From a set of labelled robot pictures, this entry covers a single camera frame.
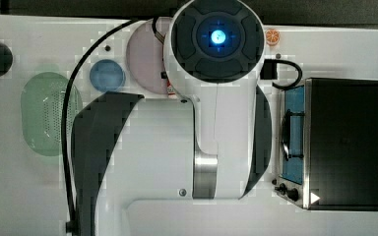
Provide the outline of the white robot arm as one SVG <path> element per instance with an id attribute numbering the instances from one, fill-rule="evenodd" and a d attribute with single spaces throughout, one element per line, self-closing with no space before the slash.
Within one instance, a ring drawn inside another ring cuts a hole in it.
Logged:
<path id="1" fill-rule="evenodd" d="M 163 66 L 176 97 L 108 91 L 71 135 L 72 236 L 131 236 L 136 201 L 238 200 L 253 175 L 265 34 L 241 0 L 189 0 L 173 16 Z"/>

